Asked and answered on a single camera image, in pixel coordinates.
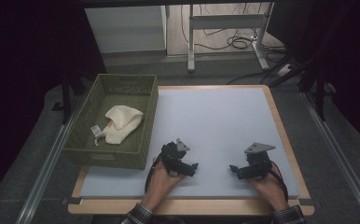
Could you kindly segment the white power strip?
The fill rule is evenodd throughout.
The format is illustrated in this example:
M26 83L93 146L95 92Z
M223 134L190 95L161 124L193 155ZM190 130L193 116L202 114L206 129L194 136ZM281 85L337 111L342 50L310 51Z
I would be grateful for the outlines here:
M293 68L294 68L294 65L288 63L277 72L277 75L279 77L282 77L282 76L286 75L287 73L289 73Z

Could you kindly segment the white desk frame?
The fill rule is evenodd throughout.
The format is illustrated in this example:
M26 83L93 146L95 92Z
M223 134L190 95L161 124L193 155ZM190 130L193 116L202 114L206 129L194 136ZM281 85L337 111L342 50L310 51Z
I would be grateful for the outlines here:
M270 19L273 3L269 2L263 14L247 14L247 15L212 15L212 16L195 16L193 14L193 6L189 6L188 17L188 49L187 49L187 70L195 71L195 44L194 31L203 29L257 29L256 38L252 40L252 47L263 71L269 69L269 65L262 53L262 40L268 22Z

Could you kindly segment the green woven basket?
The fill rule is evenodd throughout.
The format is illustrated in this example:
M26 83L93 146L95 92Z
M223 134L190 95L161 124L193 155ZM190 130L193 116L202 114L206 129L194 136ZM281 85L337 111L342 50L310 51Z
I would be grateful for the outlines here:
M154 75L100 74L62 151L79 165L143 170L158 99Z

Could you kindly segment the grey foam mat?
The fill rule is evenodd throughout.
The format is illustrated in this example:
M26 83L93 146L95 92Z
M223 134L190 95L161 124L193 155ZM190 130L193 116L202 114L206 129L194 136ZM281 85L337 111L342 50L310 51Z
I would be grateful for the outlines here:
M289 197L300 195L263 88L160 90L145 169L91 167L80 195L143 195L152 159L176 139L190 148L184 162L196 163L198 168L171 191L172 198L255 197L253 187L229 169L247 165L244 151L253 143L274 147L268 154L279 166Z

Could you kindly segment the black stand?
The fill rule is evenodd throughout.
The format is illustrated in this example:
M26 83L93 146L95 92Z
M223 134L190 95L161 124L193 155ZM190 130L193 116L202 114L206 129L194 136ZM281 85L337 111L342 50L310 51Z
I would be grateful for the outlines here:
M327 93L325 92L324 68L318 63L307 63L304 72L305 74L298 83L298 88L301 91L309 91L312 86L315 86L315 112L321 121L325 121L324 99L327 96Z
M75 95L81 95L86 90L81 78L82 73L77 70L62 74L62 102L56 102L52 107L53 111L63 112L62 124L66 124L71 116L70 90L73 90Z

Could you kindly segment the white cabinet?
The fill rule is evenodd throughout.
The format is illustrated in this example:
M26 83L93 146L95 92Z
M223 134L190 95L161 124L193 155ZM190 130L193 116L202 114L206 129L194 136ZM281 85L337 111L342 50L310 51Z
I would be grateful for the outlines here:
M101 53L167 49L165 6L86 8Z

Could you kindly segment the cream printed cloth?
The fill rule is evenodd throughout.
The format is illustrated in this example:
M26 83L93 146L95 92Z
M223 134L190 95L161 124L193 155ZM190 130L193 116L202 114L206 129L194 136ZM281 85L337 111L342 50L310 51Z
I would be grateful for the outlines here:
M113 106L105 113L109 122L103 130L98 125L90 128L95 137L95 146L99 145L100 138L103 138L107 144L120 145L140 125L143 116L144 113L138 109L126 105Z

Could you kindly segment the person's right hand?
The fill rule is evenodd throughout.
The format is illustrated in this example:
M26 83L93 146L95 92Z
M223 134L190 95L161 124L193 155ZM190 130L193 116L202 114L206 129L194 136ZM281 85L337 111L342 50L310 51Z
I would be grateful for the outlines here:
M274 175L267 174L263 179L251 178L247 182L255 188L256 192L272 207L273 211L277 212L289 208L280 182Z

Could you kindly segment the metal floor rail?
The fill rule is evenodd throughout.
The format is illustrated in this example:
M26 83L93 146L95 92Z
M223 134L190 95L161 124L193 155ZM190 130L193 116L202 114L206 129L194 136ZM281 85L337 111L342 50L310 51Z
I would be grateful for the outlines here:
M327 126L326 122L321 119L318 113L315 110L315 102L308 93L301 93L302 98L305 101L306 106L308 107L312 119L314 120L318 130L321 132L325 142L333 154L334 160L336 161L339 169L341 170L343 176L346 179L347 184L349 185L351 191L357 202L360 205L360 179L356 175L353 167L345 157L345 154L342 151L338 141L335 136Z
M38 173L38 176L28 194L25 203L16 219L15 224L31 224L35 216L37 207L43 197L47 188L48 182L52 176L56 163L62 153L62 146L67 134L70 131L71 125L75 121L76 112L80 108L80 101L76 100L72 105L72 112L70 118L61 126L59 133L56 136L53 146L48 152L47 157Z

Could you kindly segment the dark curtain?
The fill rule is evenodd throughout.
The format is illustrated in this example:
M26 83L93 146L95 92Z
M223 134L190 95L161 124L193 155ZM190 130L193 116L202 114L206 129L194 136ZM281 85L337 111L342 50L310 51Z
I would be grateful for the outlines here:
M81 0L0 0L0 182L35 126L45 95L105 66Z
M278 0L268 33L289 49L306 91L333 86L333 103L360 132L360 0Z

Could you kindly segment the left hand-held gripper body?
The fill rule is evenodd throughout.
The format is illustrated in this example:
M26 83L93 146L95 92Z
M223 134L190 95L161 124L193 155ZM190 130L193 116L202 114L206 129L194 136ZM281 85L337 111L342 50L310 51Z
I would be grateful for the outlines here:
M160 159L168 173L187 170L182 166L181 160L188 151L189 147L179 138L176 139L176 142L170 142L161 148Z

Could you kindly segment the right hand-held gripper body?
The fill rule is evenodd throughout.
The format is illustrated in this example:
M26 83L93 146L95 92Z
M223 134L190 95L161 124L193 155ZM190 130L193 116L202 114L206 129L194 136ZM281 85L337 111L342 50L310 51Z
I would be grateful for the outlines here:
M245 178L265 177L271 169L271 161L268 151L275 146L253 143L244 153L249 165L246 167Z

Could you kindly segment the person's left hand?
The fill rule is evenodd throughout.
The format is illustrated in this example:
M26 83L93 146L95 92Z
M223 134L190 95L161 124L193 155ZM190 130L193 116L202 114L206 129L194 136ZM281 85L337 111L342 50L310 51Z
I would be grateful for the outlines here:
M147 192L141 201L141 205L153 211L176 185L185 178L185 175L169 175L164 164L159 161L150 178Z

